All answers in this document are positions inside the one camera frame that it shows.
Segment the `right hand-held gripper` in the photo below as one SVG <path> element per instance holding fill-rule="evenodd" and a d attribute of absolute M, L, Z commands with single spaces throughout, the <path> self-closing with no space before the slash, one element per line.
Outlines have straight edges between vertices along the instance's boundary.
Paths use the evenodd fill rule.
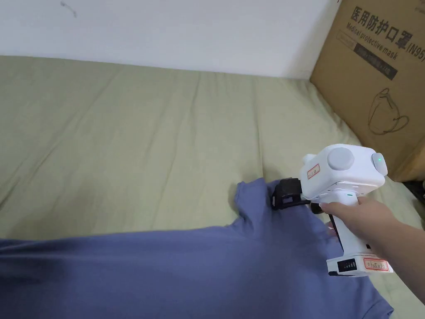
<path fill-rule="evenodd" d="M 272 210 L 310 205 L 319 214 L 322 203 L 338 202 L 348 206 L 360 196 L 382 187 L 388 173 L 382 154 L 371 148 L 335 144 L 318 154 L 307 154 L 299 178 L 282 179 L 271 196 Z M 373 273 L 392 273 L 390 264 L 355 236 L 337 217 L 330 216 L 342 253 L 327 260 L 331 276 L 365 277 Z"/>

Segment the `person's right hand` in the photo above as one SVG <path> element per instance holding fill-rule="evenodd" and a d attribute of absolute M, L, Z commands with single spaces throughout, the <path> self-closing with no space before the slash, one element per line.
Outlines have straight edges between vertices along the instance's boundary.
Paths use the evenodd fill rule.
<path fill-rule="evenodd" d="M 399 224 L 390 209 L 379 201 L 359 197 L 357 205 L 348 206 L 337 202 L 320 204 L 321 209 L 342 220 L 357 237 L 365 241 L 379 257 L 392 259 L 391 240 L 388 231 Z"/>

